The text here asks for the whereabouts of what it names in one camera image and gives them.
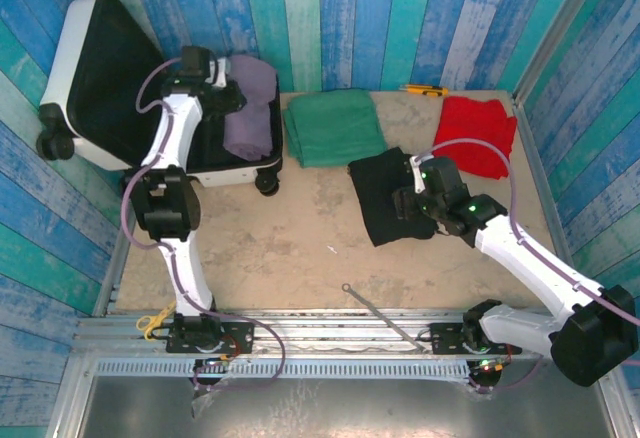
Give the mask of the white hard-shell suitcase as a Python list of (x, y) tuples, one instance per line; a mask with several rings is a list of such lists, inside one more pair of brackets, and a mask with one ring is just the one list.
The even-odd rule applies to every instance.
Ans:
[[(180, 68), (164, 60), (120, 0), (75, 0), (69, 6), (38, 117), (39, 156), (48, 161), (81, 156), (107, 171), (140, 167), (161, 116), (135, 104), (161, 95)], [(206, 187), (251, 183), (271, 196), (283, 165), (283, 126), (277, 77), (270, 103), (273, 150), (249, 162), (223, 146), (225, 117), (204, 117), (196, 128), (187, 175)]]

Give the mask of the aluminium corner post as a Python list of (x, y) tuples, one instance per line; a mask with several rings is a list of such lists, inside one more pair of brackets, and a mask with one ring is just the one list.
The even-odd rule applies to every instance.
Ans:
[(539, 45), (535, 49), (535, 53), (514, 87), (512, 98), (518, 108), (524, 107), (544, 69), (560, 47), (570, 25), (574, 22), (585, 2), (586, 0), (563, 0), (561, 2)]

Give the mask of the small circuit board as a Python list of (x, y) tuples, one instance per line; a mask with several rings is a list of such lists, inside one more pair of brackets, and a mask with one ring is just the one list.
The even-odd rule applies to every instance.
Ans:
[(480, 357), (479, 359), (469, 360), (468, 367), (472, 373), (493, 373), (500, 372), (509, 362), (505, 359)]
[(196, 374), (225, 374), (232, 361), (227, 355), (196, 359), (193, 371)]

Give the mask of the green towel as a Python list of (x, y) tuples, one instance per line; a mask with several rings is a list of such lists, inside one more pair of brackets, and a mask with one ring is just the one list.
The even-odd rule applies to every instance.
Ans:
[(288, 151), (303, 168), (346, 166), (387, 150), (368, 91), (343, 89), (293, 98), (283, 111)]

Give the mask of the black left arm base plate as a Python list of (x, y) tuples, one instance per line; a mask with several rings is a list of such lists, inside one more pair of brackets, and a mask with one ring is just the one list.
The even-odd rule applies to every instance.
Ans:
[(169, 327), (165, 350), (173, 354), (248, 354), (253, 348), (254, 326), (244, 322), (186, 321)]

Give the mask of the aluminium rail frame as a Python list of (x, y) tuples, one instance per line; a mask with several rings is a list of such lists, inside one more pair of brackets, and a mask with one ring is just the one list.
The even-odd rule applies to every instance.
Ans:
[[(462, 323), (459, 310), (384, 309), (382, 313), (415, 338), (427, 355), (433, 355), (429, 326), (433, 323)], [(254, 310), (248, 314), (271, 329), (254, 327), (253, 348), (248, 354), (277, 358), (282, 341), (293, 358), (356, 355), (373, 358), (413, 356), (417, 350), (384, 322), (365, 309)], [(156, 332), (155, 341), (146, 341), (136, 329), (134, 314), (112, 314), (79, 322), (73, 341), (76, 351), (104, 351), (116, 354), (159, 354), (165, 352), (171, 324), (167, 320)]]

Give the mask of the yellow scissors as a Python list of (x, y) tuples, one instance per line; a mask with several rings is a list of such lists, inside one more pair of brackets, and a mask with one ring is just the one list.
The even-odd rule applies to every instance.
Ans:
[(146, 341), (155, 341), (154, 332), (160, 330), (164, 322), (172, 316), (176, 310), (176, 302), (173, 301), (155, 315), (144, 315), (136, 322), (136, 329), (142, 333)]

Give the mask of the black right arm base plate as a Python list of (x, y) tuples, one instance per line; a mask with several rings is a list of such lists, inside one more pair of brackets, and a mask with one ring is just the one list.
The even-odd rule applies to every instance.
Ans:
[(473, 334), (462, 323), (440, 322), (429, 326), (430, 343), (436, 355), (472, 354), (506, 355), (507, 345), (481, 338), (474, 341)]

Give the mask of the red towel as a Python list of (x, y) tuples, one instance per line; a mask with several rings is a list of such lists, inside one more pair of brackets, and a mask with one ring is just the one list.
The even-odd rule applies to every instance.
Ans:
[[(450, 96), (443, 101), (433, 145), (460, 138), (477, 139), (493, 145), (509, 158), (516, 128), (516, 118), (508, 116), (497, 99), (482, 102)], [(461, 171), (476, 176), (496, 180), (508, 176), (498, 155), (478, 144), (452, 144), (436, 150), (433, 155), (447, 156)]]

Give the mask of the black cloth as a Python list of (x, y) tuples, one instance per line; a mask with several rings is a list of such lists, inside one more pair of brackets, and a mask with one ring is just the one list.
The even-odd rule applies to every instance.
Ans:
[(374, 247), (405, 238), (428, 240), (438, 229), (434, 220), (421, 213), (410, 219), (396, 213), (393, 193), (405, 187), (413, 189), (413, 177), (406, 167), (409, 157), (394, 147), (347, 166)]

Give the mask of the yellow utility knife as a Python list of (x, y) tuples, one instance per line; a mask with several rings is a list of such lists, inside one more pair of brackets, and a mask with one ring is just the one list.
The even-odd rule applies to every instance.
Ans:
[(404, 91), (411, 94), (430, 96), (430, 97), (444, 97), (449, 94), (449, 90), (445, 87), (433, 86), (433, 85), (415, 85), (407, 84), (399, 88), (400, 91)]

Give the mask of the purple towel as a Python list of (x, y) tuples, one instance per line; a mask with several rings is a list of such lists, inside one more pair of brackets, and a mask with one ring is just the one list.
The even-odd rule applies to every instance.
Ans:
[(225, 117), (223, 146), (243, 160), (260, 161), (273, 150), (270, 103), (276, 97), (276, 70), (249, 55), (231, 56), (230, 65), (229, 77), (246, 104)]

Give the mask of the steel sheet panel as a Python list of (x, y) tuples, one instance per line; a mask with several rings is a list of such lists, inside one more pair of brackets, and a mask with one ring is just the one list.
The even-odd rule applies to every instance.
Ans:
[(46, 438), (640, 438), (640, 412), (621, 372), (581, 388), (528, 360), (491, 391), (379, 367), (207, 393), (147, 360), (77, 358)]

